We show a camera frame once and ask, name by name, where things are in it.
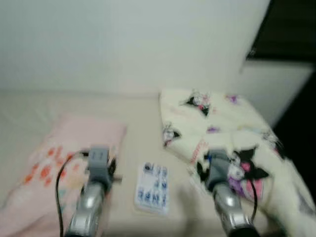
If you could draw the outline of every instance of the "bed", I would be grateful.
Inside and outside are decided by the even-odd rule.
[[[127,125],[116,170],[123,180],[112,189],[105,236],[225,236],[212,197],[191,192],[187,166],[162,146],[158,96],[0,92],[0,203],[19,180],[28,155],[63,113],[112,118]],[[169,169],[170,208],[166,216],[141,212],[134,206],[137,170],[145,161]],[[253,204],[243,200],[242,205],[251,215]],[[279,231],[261,211],[254,225],[264,236]]]

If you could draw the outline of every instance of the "pink fabric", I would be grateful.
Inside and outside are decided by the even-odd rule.
[[[262,180],[261,179],[254,180],[253,181],[253,186],[256,189],[256,193],[257,193],[258,199],[261,199],[261,197],[262,197],[262,190],[263,190],[263,182],[262,182]],[[251,198],[254,198],[253,189],[252,189],[252,186],[251,186],[251,182],[249,180],[247,181],[246,189],[247,189],[248,193],[250,194]]]
[[[248,172],[250,170],[250,164],[249,163],[243,162],[240,165],[241,165],[241,167],[243,168],[244,171]]]
[[[30,156],[21,182],[0,210],[0,237],[56,237],[59,224],[55,203],[57,173],[71,154],[91,146],[110,147],[117,157],[126,132],[123,124],[98,118],[66,115]],[[76,208],[79,192],[87,180],[86,161],[73,159],[59,183],[64,228]]]

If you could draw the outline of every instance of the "black cable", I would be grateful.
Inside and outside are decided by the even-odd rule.
[[[253,199],[254,199],[253,212],[251,215],[251,222],[253,222],[253,220],[255,219],[257,207],[258,207],[258,196],[257,196],[256,188],[255,188],[252,180],[250,180],[250,184],[251,184],[251,187],[253,190]]]
[[[80,152],[79,154],[83,155],[84,157],[87,157],[89,152]],[[56,178],[56,186],[55,186],[55,198],[56,198],[56,205],[57,205],[57,212],[58,212],[58,219],[59,219],[59,236],[63,237],[64,235],[64,223],[63,223],[63,215],[61,213],[61,207],[60,207],[60,202],[59,202],[59,195],[58,195],[58,185],[59,185],[59,179],[61,176],[61,173],[63,172],[65,166],[67,165],[68,162],[70,162],[77,154],[74,154],[72,157],[67,159],[65,163],[61,166],[57,178]]]

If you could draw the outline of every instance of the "wall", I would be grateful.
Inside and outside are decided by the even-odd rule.
[[[1,0],[0,88],[247,96],[274,124],[308,65],[244,63],[268,0]]]

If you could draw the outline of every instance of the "purple print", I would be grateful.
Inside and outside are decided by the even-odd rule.
[[[233,177],[228,177],[229,186],[236,191],[240,196],[245,197],[245,193],[243,192],[243,188],[241,186],[241,181],[236,180]]]
[[[217,133],[220,131],[220,128],[219,127],[213,127],[213,126],[210,126],[208,129],[207,129],[207,133]]]
[[[232,102],[233,104],[238,104],[238,96],[237,95],[226,95],[226,98]]]

